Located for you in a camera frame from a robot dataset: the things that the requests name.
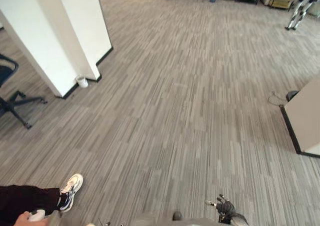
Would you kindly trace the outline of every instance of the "white pillar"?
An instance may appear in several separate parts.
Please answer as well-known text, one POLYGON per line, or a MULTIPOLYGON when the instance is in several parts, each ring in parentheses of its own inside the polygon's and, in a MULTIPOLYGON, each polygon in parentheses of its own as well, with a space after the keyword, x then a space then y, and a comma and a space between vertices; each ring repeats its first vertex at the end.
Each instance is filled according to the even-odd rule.
POLYGON ((96 62, 112 47, 98 0, 0 0, 0 21, 58 97, 79 75, 97 80, 96 62))

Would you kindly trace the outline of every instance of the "office chair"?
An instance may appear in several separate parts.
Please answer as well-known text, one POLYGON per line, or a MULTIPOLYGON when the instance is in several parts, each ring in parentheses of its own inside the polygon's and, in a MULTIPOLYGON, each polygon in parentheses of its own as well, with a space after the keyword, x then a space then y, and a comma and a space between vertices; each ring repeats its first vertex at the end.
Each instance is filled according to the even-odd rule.
MULTIPOLYGON (((8 66, 0 65, 0 88, 1 86, 17 71, 19 65, 16 61, 0 54, 0 60, 7 61, 14 65, 14 69, 11 69, 8 66)), ((16 91, 8 101, 5 101, 2 97, 0 97, 0 117, 4 115, 6 112, 10 111, 27 129, 30 129, 32 125, 23 120, 22 117, 15 111, 16 106, 24 105, 33 101, 40 101, 43 104, 46 104, 47 101, 43 97, 31 97, 26 98, 26 95, 20 91, 16 91)))

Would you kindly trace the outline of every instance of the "white cup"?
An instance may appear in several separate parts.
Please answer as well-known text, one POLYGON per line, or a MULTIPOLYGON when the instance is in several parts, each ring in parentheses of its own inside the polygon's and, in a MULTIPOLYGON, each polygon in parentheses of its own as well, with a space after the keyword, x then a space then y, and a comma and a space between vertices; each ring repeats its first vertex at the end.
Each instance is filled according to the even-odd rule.
POLYGON ((75 79, 81 88, 88 87, 88 81, 84 76, 79 76, 75 79))

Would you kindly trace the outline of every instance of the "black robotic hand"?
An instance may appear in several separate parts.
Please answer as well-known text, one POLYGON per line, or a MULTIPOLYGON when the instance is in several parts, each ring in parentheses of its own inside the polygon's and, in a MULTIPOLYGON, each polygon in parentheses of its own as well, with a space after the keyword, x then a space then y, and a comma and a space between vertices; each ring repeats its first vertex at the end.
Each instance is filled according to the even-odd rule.
POLYGON ((219 223, 230 224, 232 218, 240 218, 245 221, 247 224, 246 218, 240 213, 236 212, 235 206, 227 199, 223 194, 219 194, 221 197, 217 197, 216 199, 219 203, 214 203, 212 201, 206 200, 205 203, 207 205, 211 205, 216 208, 219 213, 219 223))
POLYGON ((218 211, 219 214, 222 215, 229 215, 231 213, 236 212, 235 206, 230 202, 229 199, 225 198, 224 195, 219 194, 219 196, 222 198, 217 197, 216 199, 220 202, 217 203, 215 208, 218 211))

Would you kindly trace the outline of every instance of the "chair armrest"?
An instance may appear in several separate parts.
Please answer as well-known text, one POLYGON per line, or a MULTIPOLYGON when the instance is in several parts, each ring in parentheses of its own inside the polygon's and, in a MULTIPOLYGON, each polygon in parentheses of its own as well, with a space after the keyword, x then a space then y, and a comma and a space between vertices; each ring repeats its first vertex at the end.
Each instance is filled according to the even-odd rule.
POLYGON ((8 57, 4 56, 1 53, 0 53, 0 60, 4 60, 4 61, 7 61, 9 63, 14 64, 13 72, 17 71, 17 69, 19 68, 19 64, 16 61, 12 60, 11 58, 8 58, 8 57))

